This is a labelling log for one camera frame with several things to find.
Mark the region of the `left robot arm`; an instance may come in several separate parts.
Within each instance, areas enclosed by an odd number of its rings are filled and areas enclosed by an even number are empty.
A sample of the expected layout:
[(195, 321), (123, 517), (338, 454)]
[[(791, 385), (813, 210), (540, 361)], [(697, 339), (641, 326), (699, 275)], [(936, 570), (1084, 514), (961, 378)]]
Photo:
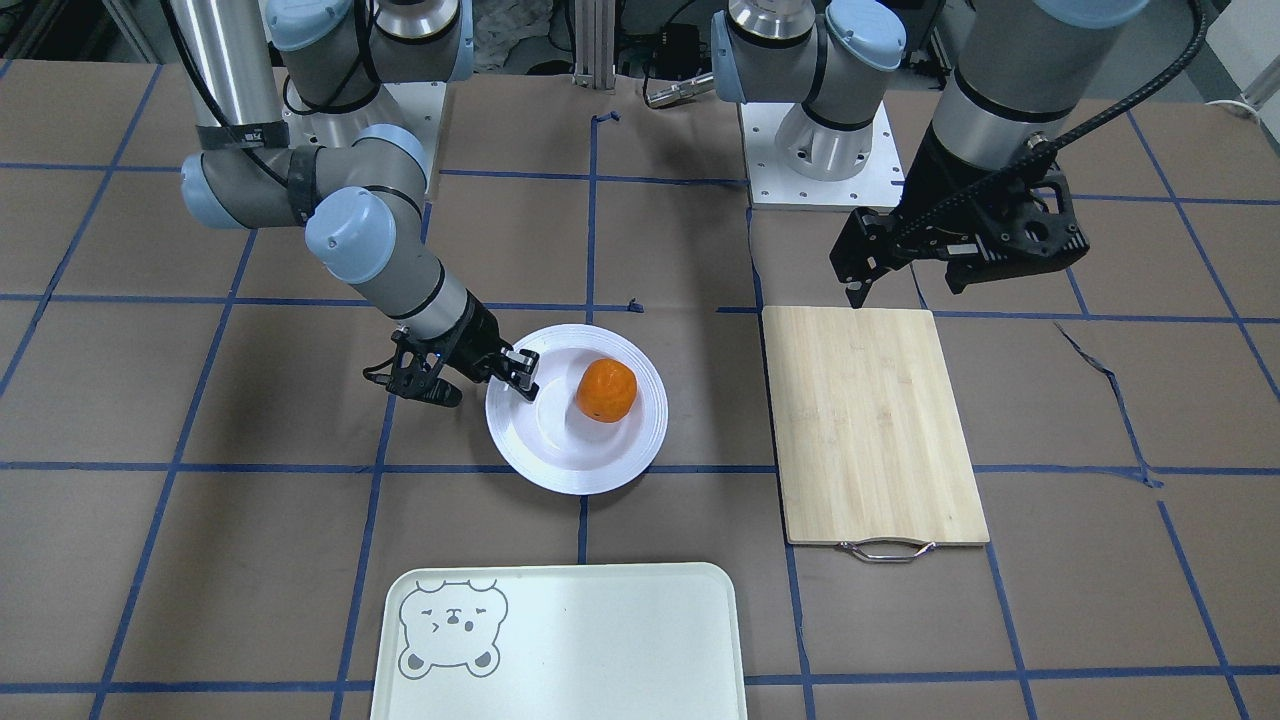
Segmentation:
[[(852, 307), (881, 277), (947, 263), (968, 286), (1060, 272), (1089, 252), (1057, 156), (1165, 87), (1203, 47), (1204, 5), (1169, 67), (1064, 129), (1143, 1), (978, 1), (975, 20), (890, 211), (856, 208), (829, 260)], [(856, 173), (905, 55), (906, 31), (878, 1), (731, 1), (710, 22), (716, 92), (727, 102), (787, 102), (786, 163), (817, 181)]]

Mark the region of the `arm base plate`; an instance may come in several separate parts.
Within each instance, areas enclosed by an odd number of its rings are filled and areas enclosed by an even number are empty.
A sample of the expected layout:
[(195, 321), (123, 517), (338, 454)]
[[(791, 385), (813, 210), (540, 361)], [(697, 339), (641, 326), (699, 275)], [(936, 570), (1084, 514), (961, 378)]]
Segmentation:
[(371, 126), (398, 126), (413, 135), (422, 145), (426, 167), (426, 196), (433, 196), (436, 183), (436, 155), (442, 128), (448, 109), (449, 85), (443, 82), (383, 85), (379, 95), (365, 108), (352, 113), (330, 115), (315, 113), (297, 114), (303, 104), (285, 77), (285, 100), (282, 117), (291, 128), (291, 143), (346, 147)]
[(841, 211), (900, 204), (902, 163), (884, 105), (855, 131), (818, 124), (792, 102), (739, 106), (751, 206)]

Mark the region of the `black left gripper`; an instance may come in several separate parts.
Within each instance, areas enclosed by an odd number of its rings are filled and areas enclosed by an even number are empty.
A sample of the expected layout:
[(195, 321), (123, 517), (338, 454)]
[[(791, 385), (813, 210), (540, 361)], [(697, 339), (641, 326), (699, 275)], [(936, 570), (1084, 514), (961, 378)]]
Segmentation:
[(950, 152), (929, 128), (890, 213), (852, 211), (829, 252), (850, 307), (865, 306), (873, 282), (909, 263), (947, 263), (952, 295), (972, 284), (1059, 272), (1091, 243), (1056, 163), (1059, 140), (1015, 143), (1011, 170), (988, 170)]

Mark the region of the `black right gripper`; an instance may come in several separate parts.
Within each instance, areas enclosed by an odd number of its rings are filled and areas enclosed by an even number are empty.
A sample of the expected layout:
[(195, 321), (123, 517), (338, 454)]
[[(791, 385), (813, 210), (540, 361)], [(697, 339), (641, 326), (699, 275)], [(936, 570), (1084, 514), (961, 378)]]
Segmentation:
[(457, 407), (462, 401), (461, 391), (440, 378), (442, 369), (452, 366), (476, 383), (493, 377), (502, 379), (530, 404), (538, 396), (534, 377), (540, 355), (529, 348), (513, 348), (502, 340), (495, 316), (472, 295), (458, 323), (444, 334), (422, 340), (401, 327), (390, 340), (396, 345), (393, 355), (376, 366), (366, 366), (364, 377), (392, 395)]

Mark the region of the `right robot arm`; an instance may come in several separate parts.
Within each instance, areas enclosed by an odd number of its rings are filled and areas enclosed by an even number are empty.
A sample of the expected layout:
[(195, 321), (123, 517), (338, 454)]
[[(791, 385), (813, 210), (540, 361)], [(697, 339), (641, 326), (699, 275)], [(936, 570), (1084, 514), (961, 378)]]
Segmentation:
[(433, 178), (392, 83), (474, 69), (468, 1), (164, 1), (195, 92), (202, 149), (180, 168), (189, 213), (227, 229), (297, 225), (308, 251), (397, 324), (396, 351), (365, 377), (443, 407), (445, 366), (531, 401), (539, 356), (421, 237)]

